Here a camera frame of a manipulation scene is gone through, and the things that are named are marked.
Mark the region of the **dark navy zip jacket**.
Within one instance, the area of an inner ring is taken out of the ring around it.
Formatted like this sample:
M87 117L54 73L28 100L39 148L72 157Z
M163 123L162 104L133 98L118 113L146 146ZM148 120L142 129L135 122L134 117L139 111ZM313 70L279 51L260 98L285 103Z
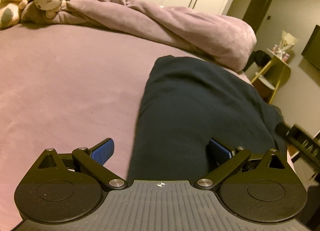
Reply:
M158 58L140 104L127 180L196 181L216 166L210 139L256 154L286 153L275 132L282 120L254 87L218 65Z

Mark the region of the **yellow side table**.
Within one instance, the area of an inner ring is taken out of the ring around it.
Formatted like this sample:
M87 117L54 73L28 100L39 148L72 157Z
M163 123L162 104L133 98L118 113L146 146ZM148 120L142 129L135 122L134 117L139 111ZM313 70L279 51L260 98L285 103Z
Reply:
M271 54L271 59L251 80L251 85L257 88L263 99L271 104L284 78L291 75L291 67L287 64L287 54L280 58L273 50L266 49Z

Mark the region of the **purple bed sheet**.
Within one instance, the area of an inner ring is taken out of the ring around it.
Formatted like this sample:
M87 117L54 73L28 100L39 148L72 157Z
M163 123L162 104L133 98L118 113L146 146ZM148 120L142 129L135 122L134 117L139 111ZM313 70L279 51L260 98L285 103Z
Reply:
M110 137L106 166L126 177L145 83L167 55L188 53L100 28L1 31L1 230L20 223L15 189L46 148L70 153Z

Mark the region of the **black bag on floor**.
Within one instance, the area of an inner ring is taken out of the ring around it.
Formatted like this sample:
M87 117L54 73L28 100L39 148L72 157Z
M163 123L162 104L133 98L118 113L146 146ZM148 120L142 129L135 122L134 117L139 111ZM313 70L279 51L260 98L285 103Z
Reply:
M256 63L256 65L259 67L264 67L269 63L270 60L270 55L264 52L263 50L253 51L243 71L246 71L253 63Z

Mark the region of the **wrapped flower bouquet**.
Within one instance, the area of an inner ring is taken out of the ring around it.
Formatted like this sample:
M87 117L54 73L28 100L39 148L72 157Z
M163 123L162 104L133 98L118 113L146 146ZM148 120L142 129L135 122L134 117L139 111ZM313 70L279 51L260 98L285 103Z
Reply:
M290 57L289 52L298 41L298 38L283 30L280 43L272 48L272 53L283 62L286 62Z

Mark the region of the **purple duvet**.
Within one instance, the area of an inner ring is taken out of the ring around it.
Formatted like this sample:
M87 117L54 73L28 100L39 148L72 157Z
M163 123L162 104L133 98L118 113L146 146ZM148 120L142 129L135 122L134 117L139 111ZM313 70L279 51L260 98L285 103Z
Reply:
M233 71L244 69L257 43L252 27L235 17L142 0L66 0L52 19L31 2L22 22L107 28L187 50Z

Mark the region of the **dark wall television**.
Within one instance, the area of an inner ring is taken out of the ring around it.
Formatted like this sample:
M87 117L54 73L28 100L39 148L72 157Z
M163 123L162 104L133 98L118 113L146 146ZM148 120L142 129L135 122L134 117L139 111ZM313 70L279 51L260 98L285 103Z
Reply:
M302 51L302 56L320 70L320 26L316 25Z

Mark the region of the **dark door frame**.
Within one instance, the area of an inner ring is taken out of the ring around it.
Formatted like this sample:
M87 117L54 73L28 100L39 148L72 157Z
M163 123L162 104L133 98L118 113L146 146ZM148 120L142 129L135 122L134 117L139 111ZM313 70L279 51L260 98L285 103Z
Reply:
M272 0L251 0L242 18L255 33L258 32Z

